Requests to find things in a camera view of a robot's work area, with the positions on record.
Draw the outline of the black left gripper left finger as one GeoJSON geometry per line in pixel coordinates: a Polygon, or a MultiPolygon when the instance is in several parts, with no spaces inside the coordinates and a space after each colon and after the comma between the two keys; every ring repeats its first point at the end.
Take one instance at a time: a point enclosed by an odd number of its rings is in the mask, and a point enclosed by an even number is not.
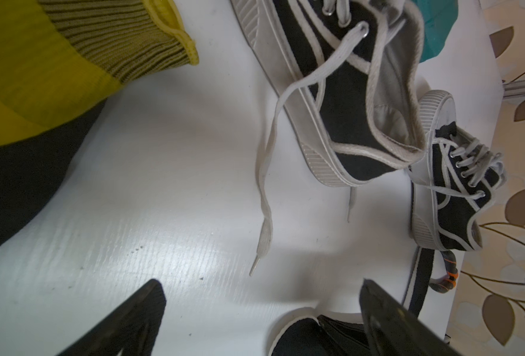
{"type": "Polygon", "coordinates": [[[151,355],[166,299],[161,283],[148,280],[62,355],[151,355]]]}

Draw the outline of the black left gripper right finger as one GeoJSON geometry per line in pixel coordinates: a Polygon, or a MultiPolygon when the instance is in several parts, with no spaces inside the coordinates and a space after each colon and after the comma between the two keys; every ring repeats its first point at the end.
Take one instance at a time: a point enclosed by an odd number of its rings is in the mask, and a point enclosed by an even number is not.
{"type": "Polygon", "coordinates": [[[447,356],[458,353],[375,281],[360,289],[363,326],[372,355],[447,356]]]}

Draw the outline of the black white sneaker with laces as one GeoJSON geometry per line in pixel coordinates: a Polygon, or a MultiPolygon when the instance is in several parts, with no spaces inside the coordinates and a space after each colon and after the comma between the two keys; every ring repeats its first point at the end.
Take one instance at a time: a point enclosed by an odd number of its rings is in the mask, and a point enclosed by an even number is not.
{"type": "Polygon", "coordinates": [[[356,187],[418,162],[427,147],[415,77],[424,19],[413,1],[233,1],[243,35],[277,93],[257,185],[265,192],[286,114],[307,166],[356,187]]]}

